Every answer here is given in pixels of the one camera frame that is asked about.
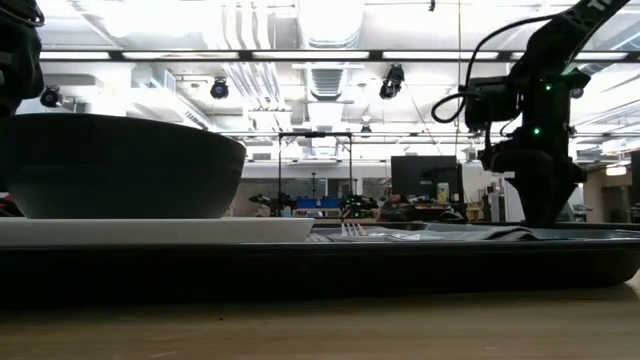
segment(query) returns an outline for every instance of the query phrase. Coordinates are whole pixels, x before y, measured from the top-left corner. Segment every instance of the monitor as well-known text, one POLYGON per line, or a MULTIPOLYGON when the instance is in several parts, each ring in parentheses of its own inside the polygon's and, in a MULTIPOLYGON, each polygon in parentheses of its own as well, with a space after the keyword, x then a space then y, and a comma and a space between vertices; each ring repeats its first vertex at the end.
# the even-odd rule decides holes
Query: monitor
POLYGON ((460 194, 461 169, 455 156, 392 156, 391 186, 403 195, 437 196, 438 184, 448 184, 449 196, 460 194))

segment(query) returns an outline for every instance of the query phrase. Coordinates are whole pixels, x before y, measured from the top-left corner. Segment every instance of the wooden table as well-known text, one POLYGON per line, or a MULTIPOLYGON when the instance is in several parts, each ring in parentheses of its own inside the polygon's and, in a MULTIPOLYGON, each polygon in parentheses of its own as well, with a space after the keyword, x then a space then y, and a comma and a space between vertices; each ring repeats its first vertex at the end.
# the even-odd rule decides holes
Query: wooden table
POLYGON ((639 295, 636 276, 597 290, 5 312, 0 359, 636 360, 639 295))

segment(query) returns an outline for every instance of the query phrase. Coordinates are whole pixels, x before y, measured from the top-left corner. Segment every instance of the fluorescent light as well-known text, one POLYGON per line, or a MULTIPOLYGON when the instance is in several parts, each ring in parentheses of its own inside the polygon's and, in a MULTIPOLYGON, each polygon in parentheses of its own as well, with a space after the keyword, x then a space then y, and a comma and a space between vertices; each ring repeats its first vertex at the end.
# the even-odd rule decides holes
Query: fluorescent light
POLYGON ((313 165, 337 165, 339 162, 336 160, 331 160, 331 159, 305 159, 305 160, 298 160, 298 161, 286 161, 285 165, 308 165, 308 164, 313 164, 313 165))
POLYGON ((255 51, 253 53, 255 59, 367 59, 368 51, 328 51, 328 50, 311 50, 311 51, 255 51))
POLYGON ((43 51, 40 60, 109 60, 105 51, 43 51))
POLYGON ((294 70, 363 70, 362 64, 327 64, 327 63, 308 63, 293 64, 291 68, 294 70))
POLYGON ((626 56, 626 52, 585 52, 579 53, 576 60, 622 60, 626 56))
POLYGON ((122 54, 125 58, 131 60, 153 60, 153 59, 180 59, 180 60, 197 60, 197 59, 238 59, 240 56, 237 52, 197 52, 197 51, 165 51, 165 52, 147 52, 147 51, 128 51, 122 54))
POLYGON ((403 137, 403 136, 409 136, 411 135, 411 133, 392 133, 392 132, 370 132, 370 133, 353 133, 353 136, 355 137, 368 137, 368 138, 375 138, 375 137, 403 137))
MULTIPOLYGON (((463 59, 469 60, 473 55, 472 51, 385 51, 382 54, 383 59, 400 60, 400 59, 423 59, 423 60, 450 60, 463 59)), ((498 57, 497 51, 481 51, 476 55, 478 60, 491 60, 498 57)))
POLYGON ((620 176, 627 173, 626 166, 608 167, 606 170, 607 176, 620 176))

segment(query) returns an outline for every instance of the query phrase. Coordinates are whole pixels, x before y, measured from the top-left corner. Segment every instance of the ventilation duct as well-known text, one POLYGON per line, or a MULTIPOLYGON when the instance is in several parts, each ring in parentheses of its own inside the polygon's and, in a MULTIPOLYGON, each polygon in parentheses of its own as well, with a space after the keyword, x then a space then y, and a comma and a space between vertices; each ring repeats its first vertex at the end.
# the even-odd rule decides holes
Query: ventilation duct
MULTIPOLYGON (((364 16, 364 0, 299 0, 298 30, 301 47, 305 49, 357 48, 364 16)), ((339 66, 305 70, 307 90, 318 101, 338 100, 347 85, 349 72, 339 66)), ((315 103, 307 106, 309 121, 315 128, 331 131, 342 120, 343 104, 315 103)), ((335 156, 335 139, 312 141, 307 156, 335 156)))
POLYGON ((198 108, 178 93, 176 78, 165 70, 162 76, 154 76, 148 66, 137 66, 132 71, 133 85, 129 100, 151 109, 154 113, 162 113, 163 119, 171 119, 176 115, 184 125, 207 131, 221 131, 198 108))
MULTIPOLYGON (((306 49, 357 48, 364 15, 363 0, 299 0, 298 29, 306 49)), ((348 80, 343 69, 307 69, 309 91, 318 100, 337 100, 348 80)))

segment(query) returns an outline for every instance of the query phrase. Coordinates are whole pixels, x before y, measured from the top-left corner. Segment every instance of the black cable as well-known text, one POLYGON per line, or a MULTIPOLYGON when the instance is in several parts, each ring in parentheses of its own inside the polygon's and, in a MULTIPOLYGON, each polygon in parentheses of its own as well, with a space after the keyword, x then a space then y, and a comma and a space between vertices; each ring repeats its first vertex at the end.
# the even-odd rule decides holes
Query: black cable
POLYGON ((487 129, 484 131, 484 151, 491 151, 491 121, 487 122, 487 129))
POLYGON ((438 153, 440 153, 440 155, 442 155, 442 151, 440 151, 440 147, 438 146, 438 143, 436 142, 436 139, 433 137, 433 134, 431 134, 431 131, 429 130, 429 127, 427 126, 427 122, 424 120, 424 116, 422 116, 422 113, 420 112, 420 108, 418 107, 418 104, 416 103, 416 99, 413 97, 413 93, 411 92, 411 89, 409 88, 409 85, 404 84, 404 86, 407 88, 407 91, 409 92, 409 97, 411 98, 411 102, 413 103, 413 107, 416 109, 416 112, 418 113, 418 116, 420 117, 420 120, 422 121, 422 124, 424 125, 424 130, 427 132, 427 134, 429 134, 429 137, 431 138, 431 141, 433 141, 433 145, 435 145, 436 150, 438 150, 438 153))
POLYGON ((467 74, 465 76, 464 86, 462 86, 462 89, 461 89, 462 91, 456 94, 448 95, 442 98, 437 103, 435 103, 435 105, 433 105, 433 107, 431 108, 431 117, 433 118, 433 120, 441 124, 449 124, 453 122, 455 119, 457 119, 458 116, 460 116, 460 113, 462 113, 462 109, 464 109, 467 103, 467 96, 469 96, 469 94, 472 94, 472 92, 466 92, 466 89, 469 88, 469 82, 471 81, 471 69, 473 68, 473 64, 476 60, 476 57, 478 56, 478 52, 480 51, 480 48, 482 48, 482 46, 485 43, 487 43, 492 38, 496 37, 497 35, 507 30, 511 30, 513 28, 516 28, 522 25, 532 24, 540 21, 548 21, 555 18, 556 16, 557 16, 556 14, 553 14, 553 15, 539 16, 539 17, 534 17, 530 19, 516 21, 514 23, 511 23, 509 25, 505 25, 499 28, 498 30, 492 32, 491 34, 487 35, 484 39, 482 39, 476 46, 475 50, 473 51, 473 54, 471 55, 471 58, 469 59, 469 65, 467 66, 467 74), (460 102, 460 106, 458 107, 458 110, 456 110, 451 117, 448 117, 448 118, 439 117, 438 114, 436 113, 438 108, 444 105, 445 103, 457 98, 462 98, 462 101, 460 102))
POLYGON ((500 136, 505 136, 504 135, 504 129, 507 128, 507 126, 509 126, 512 122, 514 122, 516 119, 511 119, 508 123, 506 123, 501 129, 500 129, 500 136))
POLYGON ((31 27, 44 26, 45 17, 37 2, 30 2, 27 0, 14 0, 9 2, 12 3, 11 6, 3 4, 3 1, 0 0, 0 13, 7 15, 12 20, 22 25, 31 27))

